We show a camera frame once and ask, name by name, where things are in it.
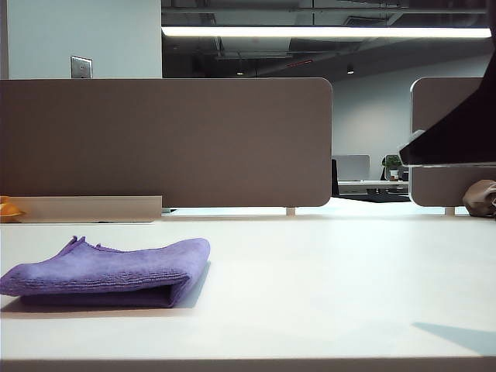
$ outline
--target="purple microfiber cloth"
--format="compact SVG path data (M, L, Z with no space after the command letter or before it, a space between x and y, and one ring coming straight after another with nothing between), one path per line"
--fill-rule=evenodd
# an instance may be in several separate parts
M209 253L201 238L126 252L74 236L49 260L13 267L0 278L0 293L34 305L171 308L195 285Z

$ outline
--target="white desk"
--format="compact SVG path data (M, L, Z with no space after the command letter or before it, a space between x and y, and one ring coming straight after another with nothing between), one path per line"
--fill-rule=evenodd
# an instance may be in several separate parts
M122 250L203 236L212 253L182 308L26 312L2 296L2 371L496 370L494 220L342 199L295 217L229 210L3 225L2 274L72 235Z
M404 189L408 192L408 181L338 181L340 194L366 194L370 189Z

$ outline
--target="light switch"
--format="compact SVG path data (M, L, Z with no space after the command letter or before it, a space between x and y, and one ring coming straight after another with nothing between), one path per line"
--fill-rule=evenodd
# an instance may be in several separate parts
M71 56L71 78L93 78L93 60Z

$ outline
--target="ceiling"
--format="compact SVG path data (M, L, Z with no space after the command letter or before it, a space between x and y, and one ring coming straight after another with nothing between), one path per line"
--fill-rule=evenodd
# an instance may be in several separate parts
M162 0L162 26L487 26L485 0ZM163 36L164 77L312 76L317 66L344 78L372 68L405 68L426 58L490 53L490 40L333 40Z

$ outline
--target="green plant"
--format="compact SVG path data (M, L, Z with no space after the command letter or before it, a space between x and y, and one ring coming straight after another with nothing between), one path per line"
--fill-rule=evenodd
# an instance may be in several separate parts
M399 167L401 165L401 160L398 155L386 155L386 157L382 160L383 167Z

